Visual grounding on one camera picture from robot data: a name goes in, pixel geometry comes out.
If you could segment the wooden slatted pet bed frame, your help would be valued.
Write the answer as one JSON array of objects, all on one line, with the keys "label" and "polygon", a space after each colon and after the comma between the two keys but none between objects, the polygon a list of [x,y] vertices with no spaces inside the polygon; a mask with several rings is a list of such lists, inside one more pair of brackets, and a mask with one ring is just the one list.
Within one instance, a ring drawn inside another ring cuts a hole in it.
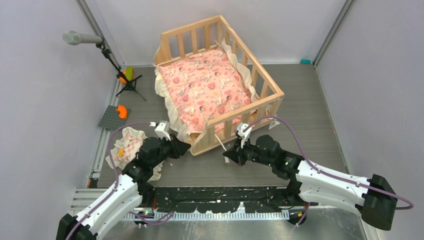
[{"label": "wooden slatted pet bed frame", "polygon": [[193,156],[236,138],[240,123],[271,123],[284,92],[222,15],[160,36],[155,91]]}]

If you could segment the pink printed cushion with ties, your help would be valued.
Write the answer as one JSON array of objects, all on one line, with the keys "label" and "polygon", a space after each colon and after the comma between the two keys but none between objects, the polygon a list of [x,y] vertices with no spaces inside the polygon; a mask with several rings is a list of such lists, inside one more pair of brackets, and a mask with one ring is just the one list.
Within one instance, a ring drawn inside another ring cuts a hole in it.
[{"label": "pink printed cushion with ties", "polygon": [[164,98],[172,130],[191,145],[193,156],[236,138],[240,123],[255,130],[269,123],[284,92],[268,75],[264,89],[254,87],[264,72],[259,64],[247,68],[225,42],[218,47],[155,68],[155,91]]}]

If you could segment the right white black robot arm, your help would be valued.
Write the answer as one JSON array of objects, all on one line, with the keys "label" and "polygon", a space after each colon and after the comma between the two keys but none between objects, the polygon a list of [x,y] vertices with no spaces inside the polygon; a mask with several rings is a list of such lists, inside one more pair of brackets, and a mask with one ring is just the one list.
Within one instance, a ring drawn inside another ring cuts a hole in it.
[{"label": "right white black robot arm", "polygon": [[271,167],[277,177],[288,180],[285,198],[291,205],[319,203],[351,212],[367,224],[384,231],[392,228],[397,199],[388,181],[349,175],[308,163],[301,155],[286,151],[269,135],[254,144],[237,139],[223,156],[243,166],[246,162]]}]

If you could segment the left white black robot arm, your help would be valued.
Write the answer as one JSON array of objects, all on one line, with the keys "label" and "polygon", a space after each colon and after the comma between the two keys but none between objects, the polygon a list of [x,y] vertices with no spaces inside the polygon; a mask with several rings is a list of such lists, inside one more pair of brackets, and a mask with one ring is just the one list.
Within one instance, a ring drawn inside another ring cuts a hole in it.
[{"label": "left white black robot arm", "polygon": [[174,134],[169,138],[146,138],[135,158],[100,197],[77,214],[67,213],[60,219],[56,239],[102,240],[136,207],[148,207],[153,202],[154,190],[148,181],[154,168],[168,158],[180,158],[190,148]]}]

